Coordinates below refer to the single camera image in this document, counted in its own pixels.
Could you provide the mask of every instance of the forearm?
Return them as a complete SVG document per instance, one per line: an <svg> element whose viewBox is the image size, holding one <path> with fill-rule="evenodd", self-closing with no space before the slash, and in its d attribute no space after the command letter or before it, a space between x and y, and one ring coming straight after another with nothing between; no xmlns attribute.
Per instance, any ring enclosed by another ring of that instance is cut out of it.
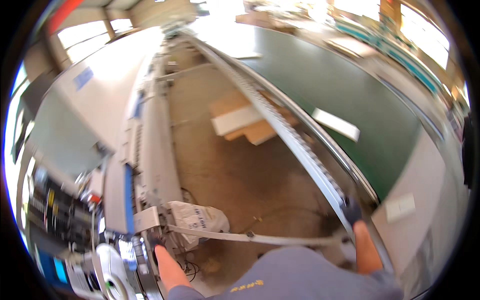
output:
<svg viewBox="0 0 480 300"><path fill-rule="evenodd" d="M155 247L155 255L158 261L160 279L167 289L167 292L176 286L192 287L182 268L180 268L177 261L170 256L165 247L157 245Z"/></svg>
<svg viewBox="0 0 480 300"><path fill-rule="evenodd" d="M355 234L355 247L357 253L357 273L370 274L383 268L382 261L377 249L373 244L367 224L364 221L357 221L353 224Z"/></svg>

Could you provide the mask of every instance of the ceiling beam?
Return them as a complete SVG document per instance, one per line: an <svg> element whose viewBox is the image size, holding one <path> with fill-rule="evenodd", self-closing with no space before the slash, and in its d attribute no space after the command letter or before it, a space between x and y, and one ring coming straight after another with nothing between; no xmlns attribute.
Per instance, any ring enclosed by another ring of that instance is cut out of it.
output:
<svg viewBox="0 0 480 300"><path fill-rule="evenodd" d="M132 8L134 8L135 6L137 6L138 3L140 3L142 0L138 0L137 2L135 2L134 5L132 5L131 7L127 8L126 11L129 11L131 10Z"/></svg>
<svg viewBox="0 0 480 300"><path fill-rule="evenodd" d="M107 2L107 3L106 3L105 5L103 5L102 7L107 8L113 1L115 1L115 0L110 0L109 2Z"/></svg>

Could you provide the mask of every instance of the black glove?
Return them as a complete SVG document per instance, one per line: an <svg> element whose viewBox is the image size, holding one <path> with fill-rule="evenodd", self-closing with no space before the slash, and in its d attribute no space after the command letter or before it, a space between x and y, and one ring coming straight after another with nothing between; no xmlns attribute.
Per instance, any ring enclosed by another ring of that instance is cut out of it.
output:
<svg viewBox="0 0 480 300"><path fill-rule="evenodd" d="M355 222L362 220L360 205L358 204L357 200L353 198L346 198L345 203L342 204L340 208L342 209L343 215L347 221L353 226Z"/></svg>
<svg viewBox="0 0 480 300"><path fill-rule="evenodd" d="M149 232L147 238L150 247L152 247L152 251L155 251L156 245L165 247L165 238L162 237L158 232Z"/></svg>

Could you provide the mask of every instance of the metal frame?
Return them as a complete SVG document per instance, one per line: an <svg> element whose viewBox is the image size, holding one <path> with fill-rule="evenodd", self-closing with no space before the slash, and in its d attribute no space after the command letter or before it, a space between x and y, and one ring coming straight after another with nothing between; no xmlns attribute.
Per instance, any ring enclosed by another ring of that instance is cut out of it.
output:
<svg viewBox="0 0 480 300"><path fill-rule="evenodd" d="M344 241L350 241L348 236L307 239L307 238L287 238L287 237L273 237L273 236L267 236L267 235L256 235L253 232L248 232L246 234L211 232L211 231L181 228L173 225L169 225L168 229L170 229L173 232L194 235L197 237L202 237L207 239L247 241L247 242L263 243L263 244L278 245L278 246L289 246L289 245L332 246L332 245L341 244Z"/></svg>
<svg viewBox="0 0 480 300"><path fill-rule="evenodd" d="M362 174L360 169L355 165L355 163L350 159L350 157L343 151L343 149L335 142L335 140L323 129L310 115L308 115L300 106L280 91L276 86L271 82L266 80L264 77L259 75L257 72L243 64L237 59L230 57L229 55L223 53L222 51L208 45L207 43L197 39L188 31L183 31L183 33L194 42L196 46L203 48L208 48L218 56L221 57L228 64L235 66L235 68L248 77L252 78L257 82L261 87L266 91L271 93L276 97L291 113L293 113L299 121L304 124L308 129L310 129L317 140L319 140L333 156L335 161L341 166L341 168L352 178L352 180L360 187L362 187L367 194L369 195L371 201L375 204L378 204L378 196L375 190L372 188L368 180Z"/></svg>
<svg viewBox="0 0 480 300"><path fill-rule="evenodd" d="M190 36L192 43L197 47L197 49L212 63L214 64L221 72L223 72L227 77L235 84L235 86L251 101L253 106L261 113L261 115L267 120L267 122L272 126L272 128L277 132L278 136L284 141L287 147L292 151L295 157L300 161L305 170L309 173L310 177L313 179L317 187L323 193L335 214L340 219L343 227L347 231L348 235L354 241L353 231L350 223L348 223L345 218L342 209L340 206L344 204L345 195L340 189L338 184L332 178L328 170L323 166L318 157L313 153L307 143L300 137L300 135L291 127L291 125L285 121L280 113L254 89L245 78L243 78L236 70L234 70L229 64L222 60L216 53L214 53L210 48L208 48L204 42L199 39ZM256 74L252 76L255 81L259 82L261 85L269 86L269 91L276 91L274 95L280 94L280 91L269 83L266 79ZM301 113L306 113L301 110L291 99L282 93L283 100L290 107L294 107L293 110L296 112L295 115L302 115Z"/></svg>

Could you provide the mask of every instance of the green panel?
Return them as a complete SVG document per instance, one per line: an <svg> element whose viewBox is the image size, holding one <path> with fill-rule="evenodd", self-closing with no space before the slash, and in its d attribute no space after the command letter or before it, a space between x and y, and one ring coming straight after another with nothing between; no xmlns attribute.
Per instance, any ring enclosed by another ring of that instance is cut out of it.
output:
<svg viewBox="0 0 480 300"><path fill-rule="evenodd" d="M253 51L262 57L241 61L310 115L317 107L357 126L357 143L325 129L383 200L415 146L420 128L416 116L382 83L343 57L276 31L255 27L253 33L238 34L238 41L254 39Z"/></svg>

